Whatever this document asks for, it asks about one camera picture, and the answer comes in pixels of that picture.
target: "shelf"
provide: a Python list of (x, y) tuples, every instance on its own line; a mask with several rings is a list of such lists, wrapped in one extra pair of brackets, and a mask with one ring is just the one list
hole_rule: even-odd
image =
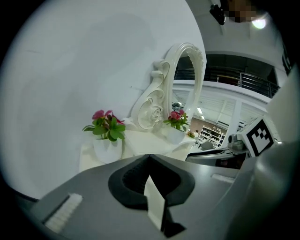
[(220, 139), (219, 137), (216, 137), (216, 136), (214, 136), (213, 134), (210, 134), (210, 133), (208, 133), (208, 132), (205, 132), (205, 131), (201, 131), (201, 132), (204, 132), (204, 133), (207, 133), (207, 134), (209, 134), (209, 135), (212, 135), (213, 137), (215, 137), (215, 138), (218, 138), (218, 139)]
[(215, 133), (220, 134), (220, 135), (223, 134), (223, 133), (216, 132), (215, 130), (209, 129), (209, 128), (205, 127), (205, 126), (203, 126), (203, 128), (206, 128), (207, 130), (212, 131), (212, 132), (215, 132)]
[(213, 141), (213, 142), (215, 142), (215, 143), (218, 143), (218, 142), (216, 142), (216, 141), (214, 141), (214, 140), (210, 139), (209, 137), (204, 136), (204, 135), (202, 135), (202, 134), (200, 134), (200, 136), (205, 137), (205, 138), (207, 138), (207, 139), (209, 139), (209, 140), (211, 140), (211, 141)]

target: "ceiling light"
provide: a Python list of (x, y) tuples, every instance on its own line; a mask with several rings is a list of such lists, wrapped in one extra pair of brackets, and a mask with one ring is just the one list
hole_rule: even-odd
[(258, 19), (258, 20), (254, 20), (252, 21), (252, 24), (258, 28), (258, 29), (262, 29), (266, 26), (266, 20), (265, 19)]
[(198, 107), (197, 109), (198, 109), (200, 114), (203, 114), (200, 107)]

